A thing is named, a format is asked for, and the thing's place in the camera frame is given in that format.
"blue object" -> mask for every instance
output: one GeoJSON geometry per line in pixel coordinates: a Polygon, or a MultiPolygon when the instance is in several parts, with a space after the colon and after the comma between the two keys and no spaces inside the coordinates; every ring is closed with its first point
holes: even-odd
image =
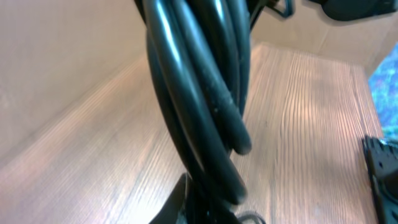
{"type": "Polygon", "coordinates": [[[385,138],[398,139],[398,44],[369,79],[385,138]]]}

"black plastic bracket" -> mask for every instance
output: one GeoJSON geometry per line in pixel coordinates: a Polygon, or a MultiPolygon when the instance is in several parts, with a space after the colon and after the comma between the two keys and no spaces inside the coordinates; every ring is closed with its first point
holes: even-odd
{"type": "Polygon", "coordinates": [[[369,136],[362,144],[379,223],[398,223],[398,145],[369,136]]]}
{"type": "Polygon", "coordinates": [[[228,209],[214,207],[211,199],[199,193],[192,184],[190,176],[185,173],[181,175],[160,212],[150,222],[150,224],[163,223],[240,224],[240,221],[228,209]]]}
{"type": "Polygon", "coordinates": [[[285,9],[278,9],[279,0],[247,0],[248,10],[250,13],[250,29],[253,29],[264,7],[272,9],[283,18],[288,18],[294,13],[294,2],[285,0],[285,9]]]}
{"type": "Polygon", "coordinates": [[[337,21],[353,21],[396,12],[397,0],[309,0],[322,5],[325,14],[337,21]]]}

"black cable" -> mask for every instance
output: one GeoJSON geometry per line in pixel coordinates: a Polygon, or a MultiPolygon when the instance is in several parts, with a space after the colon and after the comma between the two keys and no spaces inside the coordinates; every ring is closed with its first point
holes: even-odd
{"type": "Polygon", "coordinates": [[[238,60],[240,72],[239,111],[243,115],[248,96],[250,72],[250,13],[245,1],[226,1],[231,13],[236,45],[238,46],[238,60]]]}
{"type": "Polygon", "coordinates": [[[240,215],[238,221],[240,223],[244,223],[246,221],[253,221],[255,224],[266,224],[266,221],[264,221],[264,219],[262,219],[261,216],[256,213],[247,213],[244,215],[240,215]]]}
{"type": "MultiPolygon", "coordinates": [[[[238,50],[249,54],[250,43],[238,47],[243,41],[235,38],[234,29],[242,25],[233,25],[224,0],[153,0],[143,6],[152,79],[177,151],[207,194],[239,204],[246,189],[228,152],[244,154],[251,148],[238,110],[239,82],[249,75],[240,66],[249,67],[250,59],[238,50]]],[[[249,27],[248,15],[240,14],[249,27]]],[[[248,40],[250,30],[241,32],[248,40]]]]}
{"type": "Polygon", "coordinates": [[[141,15],[141,18],[145,23],[144,5],[142,4],[142,0],[134,0],[134,2],[136,3],[139,14],[141,15]]]}

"wooden surface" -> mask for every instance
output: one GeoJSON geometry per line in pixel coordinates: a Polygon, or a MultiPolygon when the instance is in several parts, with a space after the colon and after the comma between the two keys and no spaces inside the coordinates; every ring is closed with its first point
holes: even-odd
{"type": "MultiPolygon", "coordinates": [[[[237,212],[375,223],[359,140],[382,134],[362,68],[266,45],[251,68],[237,212]]],[[[147,223],[183,171],[143,56],[0,157],[0,223],[147,223]]]]}
{"type": "Polygon", "coordinates": [[[0,157],[144,53],[131,0],[0,0],[0,157]]]}
{"type": "Polygon", "coordinates": [[[252,36],[281,47],[356,63],[366,68],[368,77],[398,42],[394,33],[398,13],[341,22],[329,18],[318,3],[297,0],[294,4],[294,15],[288,19],[265,8],[252,36]]]}

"bundle of cables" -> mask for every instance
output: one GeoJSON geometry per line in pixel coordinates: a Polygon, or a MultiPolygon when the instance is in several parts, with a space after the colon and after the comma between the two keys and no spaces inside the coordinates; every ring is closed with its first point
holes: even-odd
{"type": "Polygon", "coordinates": [[[251,150],[242,120],[251,55],[246,1],[135,1],[157,99],[195,191],[211,207],[242,203],[246,188],[229,155],[251,150]]]}

